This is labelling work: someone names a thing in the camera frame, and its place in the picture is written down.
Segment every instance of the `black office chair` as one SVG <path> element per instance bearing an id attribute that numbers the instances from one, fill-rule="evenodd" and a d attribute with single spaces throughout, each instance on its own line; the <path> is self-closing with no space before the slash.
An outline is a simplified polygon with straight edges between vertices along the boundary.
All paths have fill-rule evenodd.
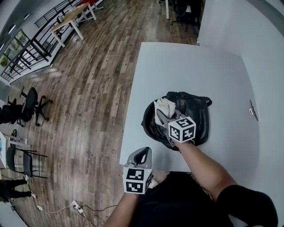
<path id="1" fill-rule="evenodd" d="M 11 123 L 14 124 L 21 117 L 22 105 L 17 105 L 16 99 L 13 102 L 9 101 L 8 105 L 0 108 L 0 124 Z"/>
<path id="2" fill-rule="evenodd" d="M 16 168 L 15 168 L 15 153 L 16 153 L 16 150 L 22 151 L 23 154 L 24 154 L 24 156 L 23 156 L 24 171 L 23 172 L 16 171 Z M 9 147 L 6 151 L 6 160 L 7 160 L 7 165 L 9 167 L 9 169 L 14 171 L 14 172 L 27 174 L 29 177 L 35 176 L 35 177 L 47 179 L 47 177 L 40 176 L 40 158 L 39 158 L 39 170 L 33 170 L 32 169 L 32 156 L 30 154 L 38 155 L 40 157 L 47 157 L 47 156 L 41 155 L 41 154 L 35 154 L 33 152 L 36 152 L 36 151 L 22 150 L 22 149 L 17 149 L 15 147 Z M 37 171 L 39 172 L 39 175 L 33 175 L 33 172 L 37 172 Z"/>
<path id="3" fill-rule="evenodd" d="M 35 113 L 35 125 L 36 126 L 39 126 L 40 124 L 38 123 L 38 119 L 39 119 L 39 115 L 42 115 L 43 118 L 46 120 L 46 121 L 49 121 L 49 118 L 48 117 L 45 117 L 45 115 L 43 114 L 43 108 L 48 104 L 48 103 L 53 103 L 52 100 L 47 100 L 45 103 L 42 103 L 43 102 L 43 99 L 45 99 L 46 97 L 43 95 L 41 98 L 40 98 L 40 102 L 38 103 L 37 102 L 37 98 L 38 98 L 38 94 L 35 90 L 34 87 L 32 87 L 28 94 L 26 95 L 24 93 L 24 86 L 22 88 L 22 92 L 21 92 L 21 95 L 20 97 L 23 95 L 26 100 L 25 100 L 25 103 L 23 104 L 23 108 L 22 108 L 22 115 L 21 115 L 21 118 L 19 120 L 19 123 L 21 126 L 22 123 L 21 123 L 21 120 L 25 121 L 25 122 L 28 122 L 31 120 L 33 114 Z"/>
<path id="4" fill-rule="evenodd" d="M 187 12 L 187 6 L 190 6 L 191 12 Z M 177 14 L 177 20 L 172 21 L 170 25 L 173 26 L 174 23 L 185 23 L 185 32 L 187 32 L 188 24 L 196 25 L 200 29 L 200 23 L 198 21 L 201 10 L 200 1 L 190 1 L 190 0 L 177 0 L 174 4 L 174 11 Z"/>

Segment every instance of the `forearm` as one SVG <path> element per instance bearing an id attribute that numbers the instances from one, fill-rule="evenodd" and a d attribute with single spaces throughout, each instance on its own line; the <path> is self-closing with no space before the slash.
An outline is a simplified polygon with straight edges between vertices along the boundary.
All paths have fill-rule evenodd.
<path id="1" fill-rule="evenodd" d="M 176 145 L 196 180 L 211 194 L 214 200 L 224 188 L 236 184 L 235 180 L 219 163 L 205 155 L 195 145 L 190 143 L 176 143 Z"/>
<path id="2" fill-rule="evenodd" d="M 125 193 L 104 227 L 127 227 L 138 204 L 137 194 Z"/>

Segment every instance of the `white desk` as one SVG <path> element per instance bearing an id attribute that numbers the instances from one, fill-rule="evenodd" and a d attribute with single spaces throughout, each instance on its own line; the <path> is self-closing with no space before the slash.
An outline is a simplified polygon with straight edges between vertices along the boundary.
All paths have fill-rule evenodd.
<path id="1" fill-rule="evenodd" d="M 16 140 L 21 140 L 18 137 L 13 137 L 11 135 L 0 132 L 0 139 L 1 139 L 1 143 L 2 143 L 1 152 L 0 152 L 0 159 L 1 159 L 3 166 L 5 168 L 7 168 L 6 151 L 7 151 L 8 147 L 10 146 L 10 144 L 15 144 L 17 146 L 22 146 L 22 147 L 25 147 L 25 148 L 31 147 L 31 145 L 29 145 L 29 144 L 11 141 L 10 138 L 13 138 L 13 139 L 16 139 Z"/>
<path id="2" fill-rule="evenodd" d="M 259 126 L 249 115 L 249 100 L 253 104 L 255 100 L 243 60 L 187 44 L 142 43 L 119 163 L 125 164 L 132 152 L 149 146 L 153 169 L 189 171 L 179 152 L 148 137 L 141 126 L 147 106 L 168 91 L 211 98 L 209 139 L 199 147 L 236 179 L 249 180 L 257 166 Z"/>

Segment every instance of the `desk leg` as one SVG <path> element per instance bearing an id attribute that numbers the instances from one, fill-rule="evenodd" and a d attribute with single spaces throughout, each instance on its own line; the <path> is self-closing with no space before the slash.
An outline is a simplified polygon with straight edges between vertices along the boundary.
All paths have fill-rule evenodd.
<path id="1" fill-rule="evenodd" d="M 72 24 L 73 28 L 75 29 L 75 31 L 77 32 L 77 34 L 80 36 L 81 40 L 84 39 L 84 36 L 80 33 L 80 30 L 77 28 L 76 24 L 74 23 L 74 21 L 70 21 L 70 23 Z"/>
<path id="2" fill-rule="evenodd" d="M 73 21 L 74 21 L 74 24 L 76 24 L 76 26 L 79 27 L 79 24 L 78 24 L 78 22 L 76 21 L 76 19 L 74 19 Z"/>
<path id="3" fill-rule="evenodd" d="M 7 142 L 8 142 L 8 144 L 15 144 L 15 145 L 17 145 L 17 146 L 28 147 L 28 148 L 30 148 L 30 147 L 31 147 L 31 145 L 30 145 L 30 144 L 18 143 L 18 142 L 11 141 L 11 140 L 8 140 Z"/>
<path id="4" fill-rule="evenodd" d="M 6 133 L 2 133 L 5 137 L 10 137 L 12 139 L 15 139 L 15 140 L 21 140 L 21 138 L 18 138 L 18 137 L 14 137 L 14 136 L 11 136 L 11 135 L 8 135 Z"/>
<path id="5" fill-rule="evenodd" d="M 64 43 L 61 41 L 61 39 L 54 33 L 52 32 L 52 34 L 54 35 L 54 37 L 57 39 L 57 41 L 60 43 L 61 46 L 65 47 Z"/>
<path id="6" fill-rule="evenodd" d="M 90 12 L 91 12 L 91 14 L 92 14 L 92 16 L 93 16 L 94 20 L 97 20 L 97 18 L 96 18 L 96 16 L 95 16 L 95 14 L 94 14 L 94 12 L 93 12 L 93 10 L 92 10 L 92 8 L 91 8 L 90 3 L 88 4 L 88 7 L 89 7 L 89 10 L 90 10 Z"/>
<path id="7" fill-rule="evenodd" d="M 166 17 L 169 19 L 169 0 L 166 0 Z"/>
<path id="8" fill-rule="evenodd" d="M 95 7 L 95 10 L 103 9 L 103 7 L 98 8 L 97 5 L 96 5 L 96 3 L 94 3 L 94 7 Z"/>
<path id="9" fill-rule="evenodd" d="M 82 14 L 83 14 L 83 17 L 85 18 L 85 20 L 88 20 L 88 18 L 87 18 L 87 16 L 86 16 L 84 11 L 82 12 Z"/>

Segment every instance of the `black pants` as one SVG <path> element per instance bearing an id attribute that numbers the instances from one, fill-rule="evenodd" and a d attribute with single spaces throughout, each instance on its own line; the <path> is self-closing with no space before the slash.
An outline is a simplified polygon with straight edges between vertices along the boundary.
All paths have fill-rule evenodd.
<path id="1" fill-rule="evenodd" d="M 6 184 L 9 188 L 11 198 L 21 198 L 21 197 L 30 197 L 32 195 L 31 192 L 19 192 L 16 191 L 14 188 L 26 184 L 26 180 L 6 180 Z"/>

